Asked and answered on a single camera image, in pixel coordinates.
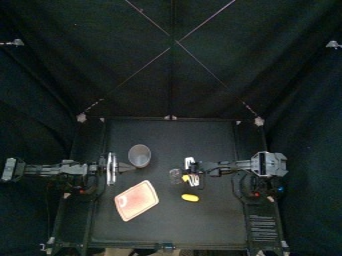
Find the tent ceiling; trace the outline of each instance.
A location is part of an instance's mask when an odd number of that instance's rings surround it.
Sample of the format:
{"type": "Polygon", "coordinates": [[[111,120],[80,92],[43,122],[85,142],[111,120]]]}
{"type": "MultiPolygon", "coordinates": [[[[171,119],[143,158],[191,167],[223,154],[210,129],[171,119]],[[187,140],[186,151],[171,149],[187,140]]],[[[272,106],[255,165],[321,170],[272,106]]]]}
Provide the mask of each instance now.
{"type": "Polygon", "coordinates": [[[242,101],[267,116],[339,10],[333,0],[12,0],[1,15],[72,113],[104,99],[87,114],[251,118],[242,101]]]}

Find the yellow object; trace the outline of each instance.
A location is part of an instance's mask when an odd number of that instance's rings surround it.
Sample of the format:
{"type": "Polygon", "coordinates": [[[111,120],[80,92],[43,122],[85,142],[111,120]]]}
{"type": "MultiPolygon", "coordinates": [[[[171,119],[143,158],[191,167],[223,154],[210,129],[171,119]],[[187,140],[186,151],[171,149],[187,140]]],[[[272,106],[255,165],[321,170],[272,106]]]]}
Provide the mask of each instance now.
{"type": "Polygon", "coordinates": [[[198,202],[198,201],[199,201],[199,197],[195,196],[195,195],[191,195],[191,194],[183,194],[183,195],[182,195],[182,198],[183,198],[186,201],[190,201],[190,202],[198,202]]]}
{"type": "Polygon", "coordinates": [[[182,176],[182,179],[183,179],[184,182],[187,182],[187,181],[190,180],[188,175],[183,175],[183,176],[182,176]]]}

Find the black curtain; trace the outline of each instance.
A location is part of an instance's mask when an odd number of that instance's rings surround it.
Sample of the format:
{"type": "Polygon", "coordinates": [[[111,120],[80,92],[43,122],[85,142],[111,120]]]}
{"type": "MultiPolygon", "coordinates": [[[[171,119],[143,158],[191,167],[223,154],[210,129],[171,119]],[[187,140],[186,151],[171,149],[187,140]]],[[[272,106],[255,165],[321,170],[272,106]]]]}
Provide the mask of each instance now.
{"type": "MultiPolygon", "coordinates": [[[[341,33],[331,39],[341,40],[341,33]]],[[[341,255],[342,51],[322,48],[267,119],[271,151],[288,158],[284,232],[300,255],[341,255]]]]}
{"type": "MultiPolygon", "coordinates": [[[[1,24],[1,41],[19,36],[1,24]]],[[[69,156],[75,117],[52,89],[53,79],[29,47],[1,47],[0,60],[0,168],[8,157],[29,164],[59,163],[69,156]]],[[[48,240],[57,199],[44,180],[0,185],[0,255],[41,253],[39,244],[48,240]]]]}

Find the black tabletop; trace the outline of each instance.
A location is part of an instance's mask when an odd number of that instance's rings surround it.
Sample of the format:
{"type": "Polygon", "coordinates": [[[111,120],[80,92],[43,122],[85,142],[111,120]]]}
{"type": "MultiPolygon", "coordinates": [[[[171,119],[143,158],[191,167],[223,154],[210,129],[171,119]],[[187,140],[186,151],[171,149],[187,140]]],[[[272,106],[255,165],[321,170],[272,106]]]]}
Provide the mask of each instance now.
{"type": "Polygon", "coordinates": [[[119,175],[115,185],[107,187],[95,210],[91,243],[244,248],[243,207],[232,194],[231,177],[206,177],[204,189],[199,190],[187,184],[172,185],[168,171],[182,168],[184,157],[190,156],[203,162],[232,161],[242,155],[250,158],[264,150],[258,127],[252,123],[236,125],[235,121],[109,120],[105,130],[105,150],[115,152],[119,162],[129,163],[127,154],[135,144],[147,145],[152,157],[146,168],[119,175]],[[124,222],[113,197],[143,180],[155,187],[159,204],[124,222]],[[198,195],[199,202],[184,201],[183,193],[198,195]]]}

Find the light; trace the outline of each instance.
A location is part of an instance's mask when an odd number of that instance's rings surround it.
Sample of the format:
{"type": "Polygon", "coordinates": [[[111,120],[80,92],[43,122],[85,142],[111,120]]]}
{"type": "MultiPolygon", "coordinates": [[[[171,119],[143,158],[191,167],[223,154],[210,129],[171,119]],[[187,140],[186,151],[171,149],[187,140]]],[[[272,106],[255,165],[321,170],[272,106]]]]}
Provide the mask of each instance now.
{"type": "Polygon", "coordinates": [[[337,43],[337,41],[330,41],[326,45],[327,48],[337,48],[341,47],[342,48],[342,45],[337,43]]]}
{"type": "Polygon", "coordinates": [[[7,45],[24,46],[25,44],[21,39],[15,39],[13,42],[0,42],[0,46],[7,45]]]}

